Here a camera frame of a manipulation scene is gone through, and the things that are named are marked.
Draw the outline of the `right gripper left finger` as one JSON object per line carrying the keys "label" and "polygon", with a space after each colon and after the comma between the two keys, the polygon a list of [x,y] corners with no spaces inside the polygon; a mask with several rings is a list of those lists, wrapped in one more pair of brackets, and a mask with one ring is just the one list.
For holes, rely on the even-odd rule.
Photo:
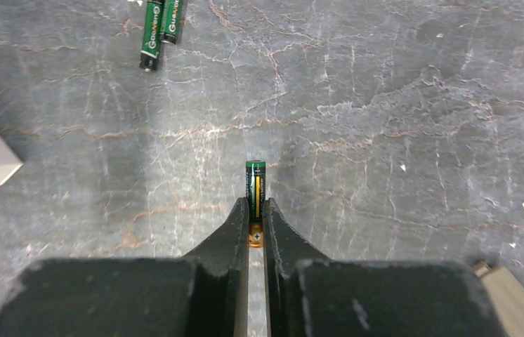
{"label": "right gripper left finger", "polygon": [[185,254],[197,263],[186,336],[246,336],[249,206],[237,199],[225,222]]}

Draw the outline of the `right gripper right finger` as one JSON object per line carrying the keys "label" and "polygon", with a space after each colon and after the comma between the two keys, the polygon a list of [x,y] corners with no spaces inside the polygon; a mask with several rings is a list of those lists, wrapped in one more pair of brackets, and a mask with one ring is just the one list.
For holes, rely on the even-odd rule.
{"label": "right gripper right finger", "polygon": [[263,256],[268,335],[307,336],[307,305],[298,264],[331,258],[286,221],[273,198],[263,206]]}

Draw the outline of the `beige remote control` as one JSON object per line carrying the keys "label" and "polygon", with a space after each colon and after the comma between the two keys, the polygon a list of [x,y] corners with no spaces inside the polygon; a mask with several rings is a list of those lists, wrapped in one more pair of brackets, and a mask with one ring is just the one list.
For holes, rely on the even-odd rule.
{"label": "beige remote control", "polygon": [[480,261],[473,266],[484,284],[508,336],[524,337],[524,287],[505,266],[490,267]]}

